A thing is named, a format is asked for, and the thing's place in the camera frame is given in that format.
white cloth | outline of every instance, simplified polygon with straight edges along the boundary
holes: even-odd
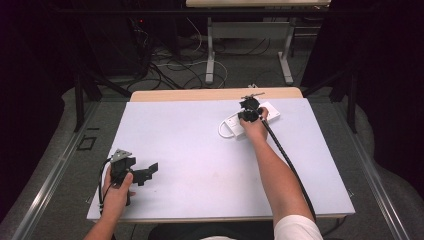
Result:
[[[309,218],[290,215],[282,218],[274,228],[276,240],[322,239],[317,225]]]

tabletop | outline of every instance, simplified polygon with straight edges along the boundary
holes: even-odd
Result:
[[[134,170],[159,164],[152,180],[131,187],[137,194],[120,221],[271,219],[250,142],[218,134],[220,123],[241,110],[241,97],[257,93],[264,93],[259,102],[269,102],[281,113],[270,127],[302,179],[317,217],[353,214],[311,106],[299,89],[163,90],[133,94],[110,150],[109,155],[118,148],[132,152]],[[94,196],[89,220],[100,217],[97,200]]]

black device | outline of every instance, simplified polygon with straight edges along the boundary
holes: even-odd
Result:
[[[115,154],[113,154],[112,159],[110,160],[111,165],[111,181],[113,184],[121,185],[125,179],[125,176],[128,172],[133,174],[133,183],[137,183],[138,186],[144,186],[144,182],[147,180],[151,180],[153,173],[157,172],[159,169],[158,163],[151,165],[147,169],[142,170],[133,170],[131,166],[136,163],[135,157],[129,157],[132,154],[130,152],[124,150],[116,150]],[[127,203],[126,206],[131,204],[130,200],[130,192],[127,194]]]
[[[88,11],[176,9],[177,5],[174,0],[71,0],[71,3],[75,9]],[[143,33],[139,34],[138,27],[128,24],[131,20],[137,23]],[[89,67],[107,78],[145,77],[155,45],[165,46],[175,56],[180,55],[174,18],[100,14],[78,18],[78,21],[75,26],[70,24],[77,47],[87,52],[84,57]],[[79,26],[82,28],[81,33],[75,31],[79,30]]]
[[[244,98],[244,101],[240,102],[240,106],[244,108],[244,110],[237,114],[239,119],[243,118],[243,120],[246,122],[254,122],[259,118],[259,115],[262,114],[263,110],[259,107],[259,101],[254,98],[254,96],[261,94],[264,93],[252,94],[242,97]]]

wooden table edge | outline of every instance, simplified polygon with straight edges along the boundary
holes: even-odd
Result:
[[[296,87],[227,88],[136,91],[132,94],[130,102],[235,100],[259,93],[264,93],[259,95],[259,98],[263,99],[303,98],[302,92]]]

white table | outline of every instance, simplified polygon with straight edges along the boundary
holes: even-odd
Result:
[[[187,0],[188,7],[215,8],[215,7],[298,7],[298,6],[325,6],[331,0]],[[214,38],[272,38],[283,39],[284,49],[278,52],[283,71],[284,81],[293,84],[287,55],[293,38],[296,19],[290,22],[213,22],[208,18],[208,63],[205,82],[213,83],[215,52],[213,51]]]
[[[317,217],[355,213],[309,102],[299,98],[298,89],[149,91],[137,92],[127,103],[110,155],[117,148],[130,151],[137,158],[134,170],[158,162],[159,171],[144,186],[131,187],[137,195],[121,221],[271,219],[249,141],[218,134],[220,123],[240,110],[240,97],[259,92],[266,93],[260,102],[270,102],[281,113],[270,127],[296,167]],[[89,220],[100,217],[97,201],[96,191]]]

